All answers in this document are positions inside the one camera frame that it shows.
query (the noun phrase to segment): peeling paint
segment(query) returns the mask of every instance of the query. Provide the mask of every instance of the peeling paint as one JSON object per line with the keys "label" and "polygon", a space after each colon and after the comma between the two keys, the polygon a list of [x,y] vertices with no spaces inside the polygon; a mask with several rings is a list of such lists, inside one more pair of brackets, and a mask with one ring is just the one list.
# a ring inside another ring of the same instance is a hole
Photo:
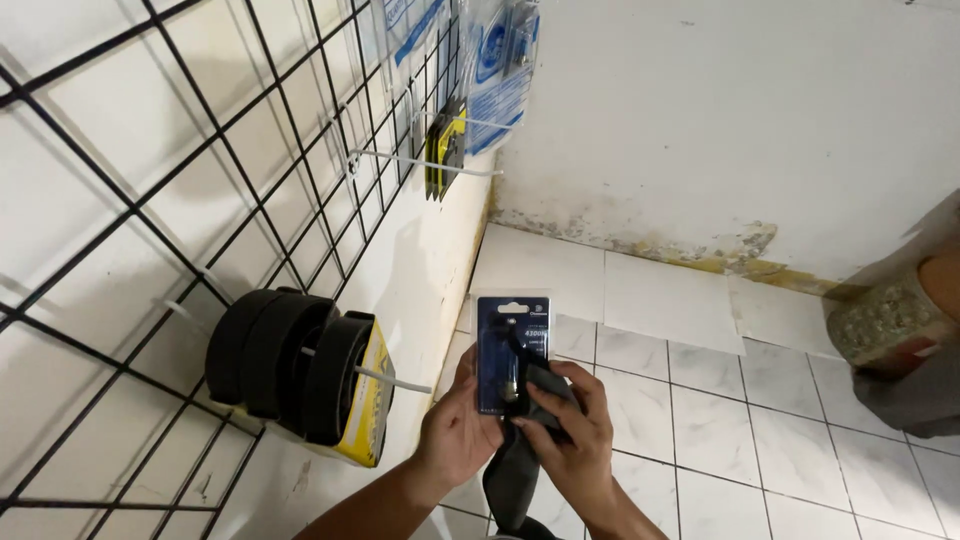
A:
{"label": "peeling paint", "polygon": [[625,232],[600,236],[591,232],[595,228],[589,227],[582,216],[544,223],[519,210],[504,210],[496,193],[502,182],[502,177],[494,179],[490,212],[490,220],[499,225],[713,274],[740,276],[834,300],[854,298],[869,288],[824,280],[791,270],[787,264],[764,260],[762,256],[767,247],[777,237],[778,226],[773,223],[754,221],[739,233],[716,234],[708,246],[672,241],[657,231],[644,235]]}

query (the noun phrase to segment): white floor tile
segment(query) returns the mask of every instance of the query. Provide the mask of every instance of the white floor tile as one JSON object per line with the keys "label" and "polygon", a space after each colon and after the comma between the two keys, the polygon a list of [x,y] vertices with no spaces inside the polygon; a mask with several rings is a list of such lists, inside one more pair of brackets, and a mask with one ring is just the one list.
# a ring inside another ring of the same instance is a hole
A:
{"label": "white floor tile", "polygon": [[464,304],[460,306],[460,315],[457,316],[456,330],[465,331],[466,333],[473,332],[473,303],[470,301],[469,296],[465,298]]}
{"label": "white floor tile", "polygon": [[960,538],[960,456],[925,448],[914,448],[913,453],[947,537]]}
{"label": "white floor tile", "polygon": [[434,401],[439,401],[444,394],[449,391],[453,384],[453,377],[457,374],[457,365],[460,364],[460,356],[473,345],[473,336],[461,331],[455,331],[450,338],[450,346],[446,349],[446,358],[444,359],[444,369],[440,372],[440,379],[437,381],[437,391],[434,392]]}
{"label": "white floor tile", "polygon": [[549,528],[557,538],[580,540],[587,529],[543,469],[540,469],[537,491],[534,492],[527,515]]}
{"label": "white floor tile", "polygon": [[748,402],[824,419],[805,353],[752,339],[744,342],[747,354],[740,359],[740,365]]}
{"label": "white floor tile", "polygon": [[859,540],[853,514],[767,493],[770,528],[776,540]]}
{"label": "white floor tile", "polygon": [[677,490],[684,538],[770,540],[759,489],[680,469]]}
{"label": "white floor tile", "polygon": [[441,504],[465,510],[471,514],[483,516],[489,514],[490,507],[487,506],[487,496],[483,491],[483,474],[486,470],[487,465],[484,465],[477,474],[473,475],[473,478],[447,494]]}
{"label": "white floor tile", "polygon": [[677,464],[760,487],[747,405],[673,387]]}
{"label": "white floor tile", "polygon": [[483,538],[486,534],[486,519],[460,510],[437,506],[410,540]]}
{"label": "white floor tile", "polygon": [[837,427],[830,432],[856,514],[943,534],[905,443]]}
{"label": "white floor tile", "polygon": [[863,516],[856,516],[856,522],[860,525],[860,537],[863,540],[933,540],[934,538],[942,538],[942,536],[924,534]]}
{"label": "white floor tile", "polygon": [[607,252],[604,324],[735,355],[727,278]]}
{"label": "white floor tile", "polygon": [[922,439],[913,435],[907,435],[906,440],[916,446],[939,450],[947,454],[960,455],[960,435],[951,437],[933,437],[931,439]]}
{"label": "white floor tile", "polygon": [[550,289],[558,313],[602,321],[604,252],[491,223],[470,292],[491,288]]}
{"label": "white floor tile", "polygon": [[842,358],[827,334],[837,302],[783,287],[728,276],[740,335],[812,355]]}
{"label": "white floor tile", "polygon": [[811,356],[810,366],[823,400],[827,421],[831,424],[904,440],[903,432],[894,430],[876,417],[853,395],[850,364],[843,360]]}
{"label": "white floor tile", "polygon": [[656,337],[598,325],[596,362],[645,377],[669,380],[666,341]]}
{"label": "white floor tile", "polygon": [[596,367],[613,422],[613,447],[673,463],[670,385],[622,371]]}
{"label": "white floor tile", "polygon": [[554,354],[593,363],[596,333],[596,323],[558,314],[556,325],[550,332]]}
{"label": "white floor tile", "polygon": [[613,477],[630,500],[671,540],[680,540],[677,516],[677,479],[674,468],[613,453]]}
{"label": "white floor tile", "polygon": [[764,488],[850,510],[826,424],[757,406],[750,414]]}
{"label": "white floor tile", "polygon": [[676,341],[670,342],[669,350],[671,382],[728,398],[746,399],[739,356]]}

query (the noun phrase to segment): person's left hand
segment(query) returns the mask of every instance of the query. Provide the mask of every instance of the person's left hand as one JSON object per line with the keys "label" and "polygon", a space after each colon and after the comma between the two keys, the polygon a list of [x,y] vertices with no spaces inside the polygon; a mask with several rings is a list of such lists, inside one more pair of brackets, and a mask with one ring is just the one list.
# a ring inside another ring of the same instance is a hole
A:
{"label": "person's left hand", "polygon": [[447,490],[477,474],[503,444],[499,419],[477,410],[475,363],[476,344],[460,357],[450,390],[423,417],[411,458]]}

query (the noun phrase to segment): floor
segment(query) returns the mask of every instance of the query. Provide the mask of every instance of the floor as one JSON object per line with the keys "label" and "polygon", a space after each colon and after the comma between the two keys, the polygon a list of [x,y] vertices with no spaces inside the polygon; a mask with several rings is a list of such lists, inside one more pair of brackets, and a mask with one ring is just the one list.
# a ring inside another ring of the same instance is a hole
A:
{"label": "floor", "polygon": [[[960,539],[960,437],[886,427],[841,361],[749,339],[746,355],[719,353],[563,315],[553,339],[604,382],[613,473],[672,540]],[[438,398],[471,342],[465,308]],[[481,475],[415,538],[493,534]],[[589,538],[543,473],[529,515]]]}

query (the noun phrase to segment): person's right hand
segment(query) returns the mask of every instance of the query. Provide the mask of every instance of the person's right hand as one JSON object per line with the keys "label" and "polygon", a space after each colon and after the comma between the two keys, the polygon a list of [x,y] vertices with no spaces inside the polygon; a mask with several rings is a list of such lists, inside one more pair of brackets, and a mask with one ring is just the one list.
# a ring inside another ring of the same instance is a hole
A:
{"label": "person's right hand", "polygon": [[613,425],[607,411],[603,382],[576,362],[551,361],[550,370],[570,379],[584,412],[570,402],[527,383],[530,397],[552,413],[570,435],[571,443],[556,444],[542,424],[515,418],[540,457],[540,464],[561,495],[588,526],[616,519],[616,484],[611,472]]}

